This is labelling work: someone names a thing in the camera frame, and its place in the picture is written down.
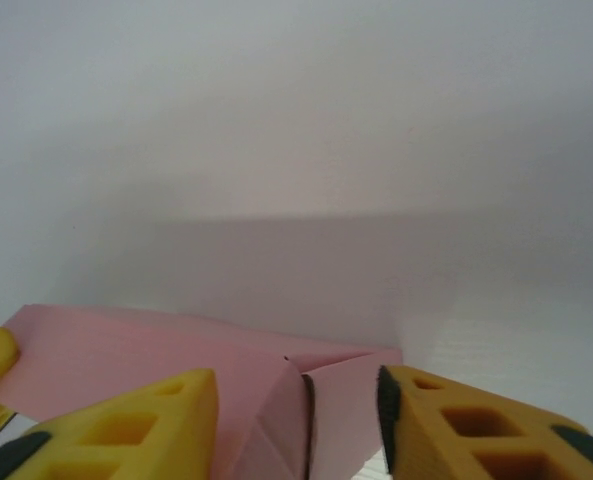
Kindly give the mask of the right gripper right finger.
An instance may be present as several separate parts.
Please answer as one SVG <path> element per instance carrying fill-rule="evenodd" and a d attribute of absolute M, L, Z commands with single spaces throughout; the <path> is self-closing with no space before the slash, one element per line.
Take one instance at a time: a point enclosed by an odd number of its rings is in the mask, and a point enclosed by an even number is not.
<path fill-rule="evenodd" d="M 408 366 L 382 366 L 394 479 L 593 479 L 593 435 L 564 416 Z"/>

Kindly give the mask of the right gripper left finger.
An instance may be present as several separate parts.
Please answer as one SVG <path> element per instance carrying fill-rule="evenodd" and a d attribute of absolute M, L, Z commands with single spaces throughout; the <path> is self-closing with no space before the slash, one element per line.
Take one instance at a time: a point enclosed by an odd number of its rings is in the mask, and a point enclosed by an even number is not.
<path fill-rule="evenodd" d="M 0 479 L 207 479 L 215 374 L 195 369 L 39 423 L 0 446 Z"/>

